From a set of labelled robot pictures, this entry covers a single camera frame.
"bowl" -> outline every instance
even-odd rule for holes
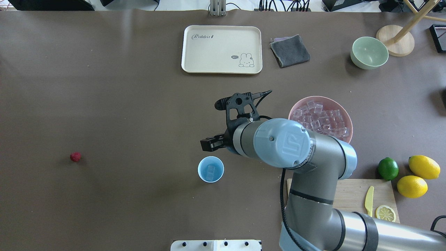
[[[344,137],[337,137],[337,138],[339,138],[347,143],[350,143],[351,138],[353,137],[353,124],[351,122],[350,115],[348,115],[348,113],[344,109],[344,107],[342,107],[338,102],[334,101],[333,99],[323,97],[323,96],[309,96],[309,97],[303,98],[303,99],[299,100],[297,103],[295,103],[294,106],[291,108],[289,115],[288,115],[288,119],[300,122],[299,119],[296,119],[294,117],[294,112],[298,108],[306,106],[308,101],[314,101],[315,103],[321,103],[323,111],[339,110],[339,113],[343,118],[345,127],[347,127],[349,129],[349,135],[344,136]],[[321,131],[317,131],[317,130],[313,130],[313,131],[326,134],[325,132],[321,132]]]
[[[357,67],[371,70],[385,64],[389,58],[389,52],[378,39],[360,37],[353,42],[350,58]]]

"yellow knife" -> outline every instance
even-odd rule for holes
[[[367,209],[367,214],[372,217],[372,210],[373,210],[373,191],[375,188],[373,186],[370,186],[368,188],[367,194],[365,196],[365,209]]]

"red berry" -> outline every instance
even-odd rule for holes
[[[81,153],[74,152],[70,155],[70,159],[74,162],[78,162],[81,160]]]

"cutting board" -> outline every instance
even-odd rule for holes
[[[288,193],[291,187],[291,181],[288,179]],[[370,186],[375,188],[373,192],[373,213],[381,205],[388,205],[395,211],[396,222],[400,223],[398,210],[396,209],[395,196],[393,195],[392,183],[385,180],[365,180],[365,179],[346,179],[338,180],[336,194],[334,196],[333,207],[347,212],[367,213],[364,207],[365,195]]]

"rectangular tray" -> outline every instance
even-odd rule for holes
[[[184,30],[181,67],[188,73],[257,74],[262,66],[256,27],[191,25]]]

